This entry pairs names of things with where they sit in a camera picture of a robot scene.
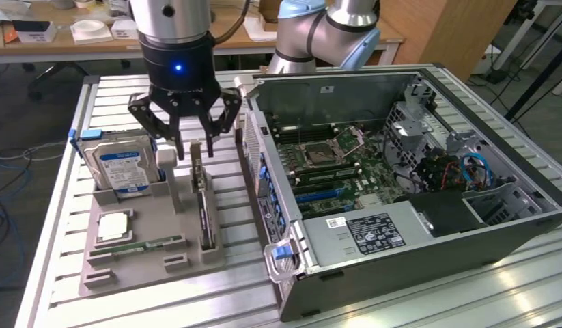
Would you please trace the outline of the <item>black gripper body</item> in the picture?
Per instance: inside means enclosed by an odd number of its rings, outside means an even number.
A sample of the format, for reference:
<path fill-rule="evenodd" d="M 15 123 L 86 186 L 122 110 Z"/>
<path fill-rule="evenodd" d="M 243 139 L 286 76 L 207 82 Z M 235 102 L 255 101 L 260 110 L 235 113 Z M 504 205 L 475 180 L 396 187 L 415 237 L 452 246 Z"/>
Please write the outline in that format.
<path fill-rule="evenodd" d="M 152 101 L 172 115 L 203 115 L 222 95 L 215 77 L 212 34 L 170 44 L 154 41 L 142 33 L 139 41 L 152 83 Z"/>

